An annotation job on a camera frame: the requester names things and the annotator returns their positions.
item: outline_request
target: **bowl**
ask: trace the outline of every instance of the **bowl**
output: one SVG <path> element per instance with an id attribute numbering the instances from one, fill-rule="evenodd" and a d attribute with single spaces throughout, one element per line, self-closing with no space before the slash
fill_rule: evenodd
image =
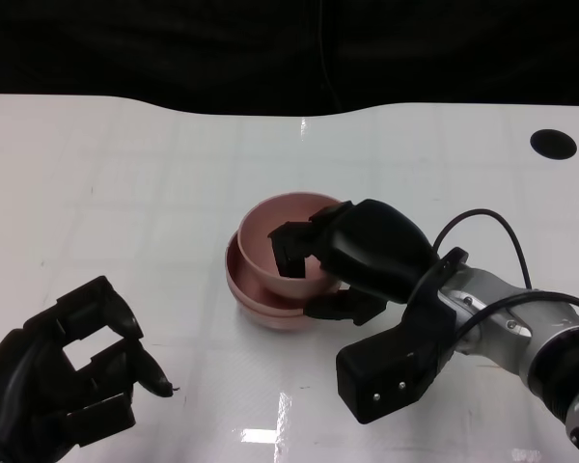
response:
<path id="1" fill-rule="evenodd" d="M 260 284 L 240 253 L 237 233 L 225 253 L 228 286 L 241 310 L 249 319 L 275 330 L 299 330 L 312 320 L 302 312 L 304 301 L 288 299 L 270 292 Z"/>
<path id="2" fill-rule="evenodd" d="M 260 284 L 290 299 L 309 299 L 328 291 L 338 280 L 319 268 L 319 260 L 305 259 L 305 278 L 279 275 L 268 235 L 286 222 L 307 222 L 309 217 L 339 201 L 318 193 L 288 193 L 256 205 L 238 229 L 238 247 Z"/>

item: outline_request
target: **bowl rim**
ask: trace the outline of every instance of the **bowl rim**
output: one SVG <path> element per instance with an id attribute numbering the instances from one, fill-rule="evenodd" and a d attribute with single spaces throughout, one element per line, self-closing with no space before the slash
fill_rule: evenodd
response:
<path id="1" fill-rule="evenodd" d="M 244 217 L 242 218 L 242 220 L 240 221 L 240 225 L 238 226 L 238 231 L 235 233 L 236 235 L 236 239 L 238 241 L 238 249 L 240 250 L 240 253 L 242 254 L 242 257 L 249 263 L 249 265 L 251 265 L 253 268 L 255 268 L 258 272 L 263 273 L 266 276 L 269 276 L 271 278 L 280 280 L 282 282 L 297 282 L 297 281 L 304 281 L 305 279 L 303 278 L 291 278 L 291 277 L 282 277 L 281 275 L 275 275 L 273 273 L 270 273 L 269 271 L 261 268 L 259 265 L 256 265 L 248 256 L 247 254 L 244 252 L 244 249 L 242 248 L 242 240 L 240 239 L 240 237 L 242 236 L 242 226 L 244 225 L 244 222 L 249 218 L 249 216 L 259 207 L 261 207 L 262 205 L 266 204 L 266 203 L 270 203 L 271 201 L 275 201 L 278 200 L 279 198 L 284 198 L 285 196 L 319 196 L 320 198 L 325 198 L 327 200 L 332 200 L 334 202 L 336 202 L 337 204 L 340 204 L 341 201 L 339 201 L 336 198 L 333 198 L 332 196 L 328 196 L 328 195 L 324 195 L 321 193 L 316 193 L 316 192 L 312 192 L 312 191 L 294 191 L 294 192 L 290 192 L 290 193 L 282 193 L 280 195 L 275 195 L 275 196 L 271 196 L 270 198 L 267 198 L 259 203 L 257 203 L 256 205 L 254 205 L 253 207 L 251 207 L 251 209 L 249 210 L 249 212 L 247 212 Z M 326 279 L 326 275 L 323 275 L 321 278 L 317 279 L 317 280 L 311 280 L 311 281 L 321 281 Z"/>
<path id="2" fill-rule="evenodd" d="M 248 295 L 246 295 L 244 293 L 244 291 L 242 289 L 240 289 L 240 287 L 236 284 L 234 278 L 232 277 L 232 274 L 230 272 L 230 266 L 228 265 L 228 258 L 230 255 L 230 248 L 232 247 L 232 244 L 234 243 L 234 241 L 236 241 L 236 244 L 237 244 L 237 241 L 238 241 L 238 232 L 237 231 L 232 235 L 232 238 L 230 238 L 230 242 L 228 243 L 228 247 L 225 250 L 225 275 L 226 275 L 226 279 L 228 280 L 228 286 L 230 289 L 230 293 L 232 294 L 234 299 L 236 299 L 239 304 L 245 305 L 245 303 L 243 301 L 239 300 L 238 296 L 236 296 L 236 294 L 234 294 L 234 289 L 232 288 L 232 286 L 229 285 L 230 281 L 235 286 L 237 291 L 239 291 L 240 296 L 249 302 L 249 306 L 251 306 L 251 307 L 248 307 L 248 309 L 253 311 L 253 312 L 259 313 L 259 314 L 264 315 L 264 316 L 270 316 L 273 318 L 292 318 L 295 316 L 306 316 L 304 313 L 292 314 L 292 315 L 276 315 L 275 316 L 275 315 L 270 315 L 268 313 L 261 313 L 260 311 L 258 311 L 254 307 L 252 307 L 254 305 L 262 305 L 262 306 L 267 306 L 267 305 L 263 304 L 261 302 L 258 302 L 256 300 L 254 300 L 252 297 L 249 297 Z M 240 251 L 239 247 L 238 247 L 238 251 L 240 252 L 240 255 L 242 256 L 242 258 L 245 259 L 244 255 Z M 304 310 L 304 307 L 295 308 L 295 309 L 280 309 L 278 307 L 272 307 L 272 306 L 267 306 L 267 307 L 272 309 L 272 310 L 276 310 L 276 311 L 301 311 L 302 312 Z"/>

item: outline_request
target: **stacked bowls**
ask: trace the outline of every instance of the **stacked bowls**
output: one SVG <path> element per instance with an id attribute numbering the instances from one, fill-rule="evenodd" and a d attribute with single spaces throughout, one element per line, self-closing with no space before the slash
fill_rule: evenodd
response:
<path id="1" fill-rule="evenodd" d="M 268 235 L 286 222 L 307 222 L 316 212 L 339 201 L 317 193 L 288 193 L 270 198 L 249 211 L 232 237 L 225 255 L 230 291 L 252 321 L 275 330 L 306 328 L 308 299 L 336 290 L 340 282 L 305 261 L 305 278 L 279 275 Z"/>

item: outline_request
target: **black curtain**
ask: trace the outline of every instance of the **black curtain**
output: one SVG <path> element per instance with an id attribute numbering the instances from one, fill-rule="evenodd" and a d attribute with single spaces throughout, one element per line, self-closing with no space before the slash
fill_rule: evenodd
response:
<path id="1" fill-rule="evenodd" d="M 579 0 L 0 0 L 0 92 L 258 115 L 579 104 Z"/>

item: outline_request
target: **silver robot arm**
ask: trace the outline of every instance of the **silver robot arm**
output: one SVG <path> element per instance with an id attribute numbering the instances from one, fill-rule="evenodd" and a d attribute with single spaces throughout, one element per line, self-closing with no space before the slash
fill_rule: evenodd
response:
<path id="1" fill-rule="evenodd" d="M 438 297 L 456 312 L 460 328 L 489 304 L 529 291 L 463 265 Z M 472 328 L 455 350 L 487 357 L 518 375 L 579 449 L 579 315 L 569 304 L 532 302 L 501 310 Z"/>

